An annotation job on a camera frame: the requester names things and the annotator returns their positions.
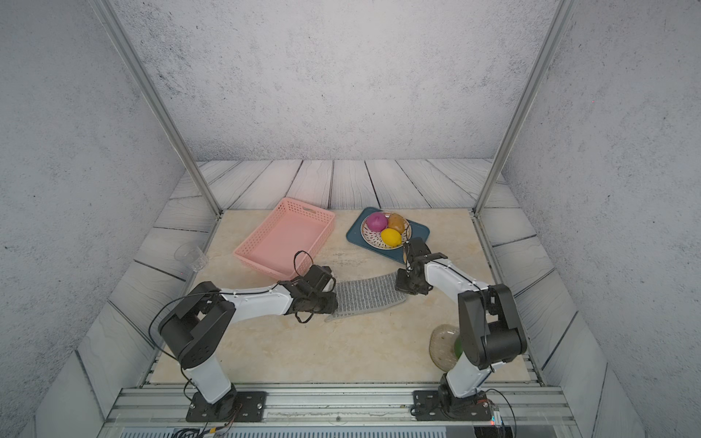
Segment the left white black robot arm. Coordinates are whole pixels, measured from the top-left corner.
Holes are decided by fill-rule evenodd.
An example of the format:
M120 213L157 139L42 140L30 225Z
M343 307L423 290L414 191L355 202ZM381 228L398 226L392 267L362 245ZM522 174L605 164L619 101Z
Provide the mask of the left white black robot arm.
M157 333L178 362L184 376L197 388L197 395L215 405L235 393L215 351L229 326L266 316L310 318L330 315L338 308L334 292L336 278L327 266L313 265L303 276L281 280L269 287L219 288L210 281L164 305L153 321Z

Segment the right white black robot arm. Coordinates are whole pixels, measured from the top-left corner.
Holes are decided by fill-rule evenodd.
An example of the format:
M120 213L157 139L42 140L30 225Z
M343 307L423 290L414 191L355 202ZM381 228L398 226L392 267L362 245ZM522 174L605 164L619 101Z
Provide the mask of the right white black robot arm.
M395 289L426 295L437 288L458 308L462 353L443 377L439 393L448 405L475 398L498 367L528 349L528 340L511 290L480 282L442 253L433 253L423 239L403 244L405 267L397 271Z

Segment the grey striped dishcloth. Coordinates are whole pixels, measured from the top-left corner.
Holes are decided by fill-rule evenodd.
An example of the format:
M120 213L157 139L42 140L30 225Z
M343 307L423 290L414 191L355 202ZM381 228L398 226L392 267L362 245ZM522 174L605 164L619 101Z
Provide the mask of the grey striped dishcloth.
M395 289L395 274L341 282L335 289L338 308L326 322L388 310L407 301Z

